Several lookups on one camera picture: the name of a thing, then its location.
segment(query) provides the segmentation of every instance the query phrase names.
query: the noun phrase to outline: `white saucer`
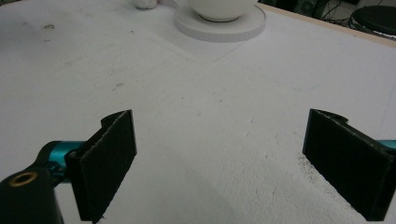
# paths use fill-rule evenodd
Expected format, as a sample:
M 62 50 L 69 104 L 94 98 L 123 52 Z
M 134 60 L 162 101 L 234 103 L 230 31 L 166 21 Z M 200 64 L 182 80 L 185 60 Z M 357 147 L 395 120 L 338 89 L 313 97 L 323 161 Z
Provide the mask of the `white saucer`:
M 177 5 L 172 0 L 162 0 L 162 3 L 177 8 L 175 24 L 178 30 L 199 40 L 217 43 L 245 41 L 259 35 L 265 27 L 265 13 L 259 7 L 254 7 L 235 21 L 213 22 L 203 19 L 188 4 Z

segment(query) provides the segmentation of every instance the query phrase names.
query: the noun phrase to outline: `white mug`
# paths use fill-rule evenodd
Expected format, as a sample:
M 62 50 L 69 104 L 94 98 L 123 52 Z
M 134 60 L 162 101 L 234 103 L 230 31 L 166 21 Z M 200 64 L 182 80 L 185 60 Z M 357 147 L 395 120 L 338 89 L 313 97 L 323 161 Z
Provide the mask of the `white mug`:
M 187 0 L 208 21 L 234 21 L 249 12 L 257 0 Z

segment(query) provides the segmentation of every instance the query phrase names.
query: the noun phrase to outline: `white table surface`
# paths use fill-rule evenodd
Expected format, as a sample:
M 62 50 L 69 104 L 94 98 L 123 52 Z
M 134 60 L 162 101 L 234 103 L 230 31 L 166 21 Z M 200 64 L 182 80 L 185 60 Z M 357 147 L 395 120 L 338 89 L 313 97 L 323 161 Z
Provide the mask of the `white table surface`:
M 306 122 L 322 109 L 394 139 L 396 48 L 265 12 L 261 35 L 215 44 L 162 5 L 0 7 L 0 178 L 131 108 L 138 154 L 101 223 L 366 223 L 306 162 Z M 65 223 L 82 223 L 71 186 L 56 192 Z

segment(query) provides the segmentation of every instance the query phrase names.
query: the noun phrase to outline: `black cable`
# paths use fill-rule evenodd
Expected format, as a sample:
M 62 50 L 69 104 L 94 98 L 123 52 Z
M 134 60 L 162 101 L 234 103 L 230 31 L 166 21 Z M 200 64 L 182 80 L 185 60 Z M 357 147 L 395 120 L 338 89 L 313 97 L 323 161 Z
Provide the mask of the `black cable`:
M 341 6 L 341 0 L 338 0 L 337 5 L 335 5 L 335 7 L 333 7 L 332 9 L 330 9 L 324 16 L 322 16 L 320 19 L 323 21 L 327 15 L 329 15 L 332 11 L 336 10 L 338 7 Z

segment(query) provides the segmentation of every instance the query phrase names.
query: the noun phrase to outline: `black stool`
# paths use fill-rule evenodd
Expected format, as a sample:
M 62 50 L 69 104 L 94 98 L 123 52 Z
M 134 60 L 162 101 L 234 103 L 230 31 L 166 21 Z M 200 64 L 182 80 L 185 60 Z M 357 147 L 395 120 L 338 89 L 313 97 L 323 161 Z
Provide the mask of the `black stool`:
M 362 7 L 350 16 L 348 26 L 364 33 L 396 40 L 396 7 Z

